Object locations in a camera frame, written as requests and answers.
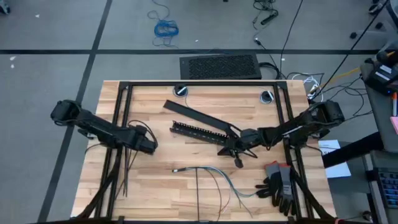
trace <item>desk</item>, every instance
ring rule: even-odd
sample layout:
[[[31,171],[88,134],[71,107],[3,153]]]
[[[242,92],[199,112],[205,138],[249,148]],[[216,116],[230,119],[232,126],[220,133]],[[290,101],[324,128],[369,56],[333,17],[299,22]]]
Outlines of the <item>desk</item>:
[[[238,80],[236,82],[259,82],[259,86],[188,86],[187,99],[174,96],[172,94],[173,86],[133,87],[128,120],[138,119],[148,124],[153,130],[159,146],[153,156],[138,152],[129,172],[128,198],[123,197],[122,193],[118,195],[114,204],[114,219],[123,215],[127,220],[197,220],[195,171],[172,173],[172,169],[186,166],[215,166],[230,176],[237,189],[248,194],[255,192],[254,186],[260,184],[265,178],[265,164],[272,161],[285,162],[283,145],[280,142],[270,151],[266,151],[262,146],[254,148],[253,152],[259,156],[258,159],[241,156],[244,167],[238,169],[232,158],[216,155],[220,150],[218,146],[169,131],[172,121],[176,120],[219,132],[217,129],[163,108],[165,100],[172,100],[182,105],[185,105],[186,100],[189,107],[233,123],[241,129],[279,125],[275,102],[269,105],[259,102],[260,93],[264,89],[272,91],[272,87],[261,86],[263,80]],[[96,109],[97,116],[108,121],[112,120],[118,86],[118,81],[104,82]],[[303,83],[287,81],[287,86],[292,111],[294,116],[297,116],[308,107]],[[285,108],[283,97],[281,97],[281,103]],[[98,142],[90,141],[89,146],[96,143]],[[317,142],[312,140],[310,144],[316,146]],[[100,184],[105,154],[106,149],[102,146],[93,147],[87,152],[72,216],[78,215],[96,193]],[[335,216],[320,153],[313,149],[302,149],[302,158],[309,189],[326,211]],[[118,187],[123,179],[123,168],[122,162]],[[221,188],[224,205],[228,199],[229,188],[221,176],[215,174],[215,177]],[[200,220],[216,220],[220,198],[213,178],[204,170],[198,171],[198,189]],[[250,209],[253,218],[245,209],[239,207],[237,198],[232,196],[231,203],[220,220],[287,220],[283,214],[279,213],[278,208],[271,205],[270,198],[251,197],[242,200]],[[302,197],[300,204],[303,216],[306,216]]]

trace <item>black metal frame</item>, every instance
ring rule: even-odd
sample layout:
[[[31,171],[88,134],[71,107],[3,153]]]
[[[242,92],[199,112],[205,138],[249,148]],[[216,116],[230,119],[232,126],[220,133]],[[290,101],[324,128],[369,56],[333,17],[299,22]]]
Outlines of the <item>black metal frame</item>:
[[[116,98],[116,105],[114,109],[114,114],[113,114],[113,120],[112,122],[116,124],[118,122],[118,116],[119,116],[119,111],[120,111],[120,106],[121,106],[121,98],[123,95],[123,91],[127,89],[127,98],[126,98],[126,103],[125,103],[125,109],[124,109],[124,114],[123,114],[123,120],[122,120],[122,126],[127,125],[127,119],[128,119],[128,113],[129,113],[129,107],[131,104],[131,96],[132,96],[132,89],[134,86],[172,86],[172,85],[177,85],[177,84],[185,84],[187,86],[271,86],[273,87],[274,91],[274,96],[275,96],[275,102],[276,102],[276,107],[277,107],[277,112],[278,112],[278,117],[279,117],[279,122],[284,123],[284,117],[283,117],[283,111],[282,111],[282,105],[280,102],[280,95],[279,95],[279,88],[283,91],[284,94],[284,99],[286,103],[286,110],[289,119],[294,118],[293,117],[293,111],[292,111],[292,106],[290,104],[290,97],[289,97],[289,92],[287,89],[287,84],[286,82],[252,82],[252,81],[243,81],[243,82],[234,82],[234,81],[188,81],[188,80],[181,80],[181,81],[166,81],[166,82],[120,82],[119,83],[119,88],[118,88],[118,96]],[[284,149],[285,149],[285,157],[286,157],[286,163],[288,165],[293,166],[293,161],[292,161],[292,156],[290,155],[290,145],[288,140],[284,139],[283,140],[284,144]],[[118,153],[116,154],[115,161],[120,161],[121,156],[122,156],[122,148],[117,149]],[[101,177],[101,184],[104,183],[105,179],[108,176],[108,171],[109,171],[109,165],[111,163],[111,156],[112,156],[112,149],[107,149],[106,155],[105,155],[105,161],[104,161],[104,168],[103,168],[103,173]],[[302,161],[302,156],[300,153],[300,150],[297,149],[295,151],[296,157],[297,157],[297,165],[298,169],[300,172],[300,176],[304,180],[304,182],[307,184],[307,180],[305,178],[305,170],[303,166],[303,161]],[[117,168],[118,173],[120,171],[120,162],[119,162],[119,167]],[[116,184],[118,182],[118,175],[114,177],[112,185],[111,185],[111,193],[109,195],[109,202],[108,202],[108,207],[106,211],[106,218],[112,218],[113,214],[113,207],[114,207],[114,200],[116,196]],[[301,214],[301,209],[300,209],[300,203],[299,203],[299,197],[297,193],[297,187],[296,185],[292,185],[292,193],[294,196],[294,201],[295,201],[295,207],[297,208],[297,218],[302,218]],[[95,210],[95,218],[99,218],[101,216],[102,212],[102,205],[103,205],[103,198],[101,198],[98,201],[98,204],[96,206]],[[307,208],[307,214],[309,218],[313,218],[313,212],[311,205],[309,204],[309,201],[305,201],[305,206]],[[150,223],[150,222],[156,222],[156,221],[124,221],[125,223]],[[176,222],[164,222],[164,223],[197,223],[197,221],[192,221],[192,222],[183,222],[183,221],[176,221]],[[233,223],[286,223],[286,222],[233,222]]]

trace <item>table frame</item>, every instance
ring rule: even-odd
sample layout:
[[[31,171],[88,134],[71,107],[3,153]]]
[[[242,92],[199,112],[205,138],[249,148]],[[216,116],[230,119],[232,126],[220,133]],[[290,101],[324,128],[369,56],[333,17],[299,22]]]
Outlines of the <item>table frame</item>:
[[[279,95],[280,89],[283,91],[283,94],[284,94],[287,116],[289,119],[294,118],[293,112],[292,112],[292,106],[290,104],[289,91],[287,88],[287,83],[285,81],[263,81],[263,82],[262,81],[234,82],[234,81],[229,81],[229,80],[228,81],[182,80],[182,81],[169,81],[169,82],[121,81],[121,82],[119,82],[119,86],[118,86],[118,95],[116,98],[116,104],[115,104],[115,108],[114,108],[112,123],[113,124],[118,123],[118,117],[119,117],[120,107],[121,107],[121,103],[122,103],[122,95],[125,90],[127,90],[127,97],[126,97],[126,103],[124,105],[122,126],[127,125],[129,108],[130,108],[130,104],[132,101],[132,90],[133,90],[134,86],[173,86],[173,85],[177,85],[177,84],[184,84],[187,86],[271,86],[271,87],[273,87],[273,91],[274,91],[275,102],[276,102],[276,107],[277,107],[277,112],[278,112],[278,117],[279,117],[279,123],[280,124],[284,123],[282,105],[280,102],[280,95]],[[283,144],[284,144],[286,163],[288,165],[294,167],[293,162],[292,162],[292,156],[290,154],[291,147],[290,147],[288,139],[284,139]],[[110,183],[111,183],[111,189],[110,189],[110,194],[109,194],[109,202],[108,202],[108,206],[106,209],[106,218],[109,218],[109,219],[112,218],[113,208],[114,208],[114,199],[116,196],[116,188],[117,188],[118,176],[119,176],[118,174],[119,174],[120,166],[121,166],[122,150],[123,150],[122,147],[117,148],[116,157],[114,159],[114,165],[113,165],[112,171],[108,175],[110,164],[111,164],[111,158],[112,158],[112,154],[113,154],[113,149],[107,148],[105,160],[104,160],[103,172],[102,172],[102,176],[101,176],[101,186],[100,186],[97,194],[94,196],[93,200],[90,202],[90,204],[92,204],[96,198],[96,201],[93,204],[95,206],[94,218],[101,218],[101,212],[103,209],[104,192],[109,187]],[[304,169],[304,165],[303,165],[301,151],[300,151],[300,149],[294,149],[294,150],[295,150],[295,155],[297,158],[297,167],[298,167],[299,174],[302,177],[305,184],[307,184],[307,178],[305,176],[305,169]],[[300,209],[299,197],[298,197],[298,193],[297,193],[297,186],[295,184],[292,185],[292,192],[293,192],[295,207],[297,208],[296,216],[297,216],[297,218],[302,218],[302,212]],[[305,199],[305,207],[307,210],[307,216],[309,218],[313,218],[313,210],[312,210],[312,207],[307,199]],[[157,221],[144,221],[144,222],[145,223],[155,223]],[[167,223],[181,223],[181,222],[183,222],[183,221],[172,221],[172,222],[167,222]]]

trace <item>black strap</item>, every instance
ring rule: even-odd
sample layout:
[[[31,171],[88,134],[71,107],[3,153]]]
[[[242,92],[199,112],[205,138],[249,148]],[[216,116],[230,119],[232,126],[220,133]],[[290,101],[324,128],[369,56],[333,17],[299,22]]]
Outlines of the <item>black strap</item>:
[[[291,175],[294,181],[296,181],[297,185],[300,187],[301,191],[304,194],[304,197],[308,199],[312,207],[318,213],[320,218],[332,219],[334,218],[326,210],[319,204],[318,200],[313,196],[310,189],[304,184],[304,181],[301,179],[297,171],[292,167]]]

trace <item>black glove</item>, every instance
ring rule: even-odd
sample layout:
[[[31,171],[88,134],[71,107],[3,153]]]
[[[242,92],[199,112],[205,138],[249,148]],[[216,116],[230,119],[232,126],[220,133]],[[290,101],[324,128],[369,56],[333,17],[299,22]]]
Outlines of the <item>black glove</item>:
[[[279,204],[279,211],[287,216],[292,207],[292,215],[295,215],[296,209],[293,203],[292,183],[290,182],[290,166],[286,164],[280,165],[279,170],[282,179],[282,188],[279,189],[276,200]]]
[[[272,204],[276,207],[278,206],[276,201],[277,192],[282,185],[278,162],[274,161],[266,165],[266,174],[268,177],[264,179],[264,185],[256,185],[257,189],[262,189],[257,191],[256,194],[259,198],[272,196]]]

